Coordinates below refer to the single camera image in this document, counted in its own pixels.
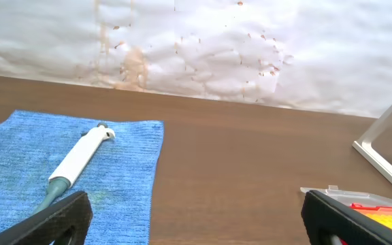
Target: brown tabletop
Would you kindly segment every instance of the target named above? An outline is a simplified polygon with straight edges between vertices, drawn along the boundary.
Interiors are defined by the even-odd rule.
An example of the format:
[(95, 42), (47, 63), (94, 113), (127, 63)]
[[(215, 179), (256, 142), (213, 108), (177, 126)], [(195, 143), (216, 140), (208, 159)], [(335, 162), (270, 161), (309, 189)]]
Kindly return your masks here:
[[(0, 123), (15, 109), (164, 120), (151, 244), (308, 244), (301, 186), (392, 198), (351, 146), (370, 118), (0, 77)], [(392, 162), (392, 127), (382, 138)]]

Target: clear plastic lid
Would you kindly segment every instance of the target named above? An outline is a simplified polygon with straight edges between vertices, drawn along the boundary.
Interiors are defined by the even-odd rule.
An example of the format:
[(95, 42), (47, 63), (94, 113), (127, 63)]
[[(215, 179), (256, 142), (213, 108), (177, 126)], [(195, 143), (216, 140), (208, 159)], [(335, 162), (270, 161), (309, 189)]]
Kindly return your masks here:
[(338, 186), (330, 185), (328, 189), (314, 189), (301, 187), (300, 191), (307, 193), (315, 190), (334, 198), (335, 200), (350, 206), (352, 203), (358, 203), (365, 207), (387, 206), (392, 207), (392, 199), (381, 197), (380, 195), (370, 193), (360, 193), (355, 191), (338, 190)]

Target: white wall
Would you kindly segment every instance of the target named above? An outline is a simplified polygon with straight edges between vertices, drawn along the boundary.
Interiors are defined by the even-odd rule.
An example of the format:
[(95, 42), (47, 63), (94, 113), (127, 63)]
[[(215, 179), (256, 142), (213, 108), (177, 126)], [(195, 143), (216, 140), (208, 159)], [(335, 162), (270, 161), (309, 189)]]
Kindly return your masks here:
[(241, 2), (0, 0), (0, 76), (371, 117), (391, 105), (392, 1)]

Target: white handheld tool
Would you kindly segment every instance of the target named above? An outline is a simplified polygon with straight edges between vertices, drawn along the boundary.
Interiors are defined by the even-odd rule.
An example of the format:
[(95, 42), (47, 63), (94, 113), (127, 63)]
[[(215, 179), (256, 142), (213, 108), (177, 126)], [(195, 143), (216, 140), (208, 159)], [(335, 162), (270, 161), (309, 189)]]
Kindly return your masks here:
[(105, 123), (99, 123), (97, 127), (92, 128), (78, 140), (69, 154), (51, 174), (49, 181), (64, 177), (69, 181), (69, 188), (71, 188), (102, 141), (110, 138), (115, 138), (114, 131), (109, 129)]

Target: blue cloth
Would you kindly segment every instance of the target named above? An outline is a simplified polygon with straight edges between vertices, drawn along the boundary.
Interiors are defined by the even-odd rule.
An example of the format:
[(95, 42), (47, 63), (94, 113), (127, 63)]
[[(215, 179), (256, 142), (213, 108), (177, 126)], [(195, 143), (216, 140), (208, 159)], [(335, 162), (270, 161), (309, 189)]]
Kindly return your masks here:
[[(0, 232), (32, 214), (45, 197), (50, 174), (81, 133), (99, 122), (15, 111), (0, 124)], [(148, 244), (163, 123), (105, 123), (116, 132), (116, 139), (100, 145), (63, 197), (88, 193), (93, 220), (86, 244)]]

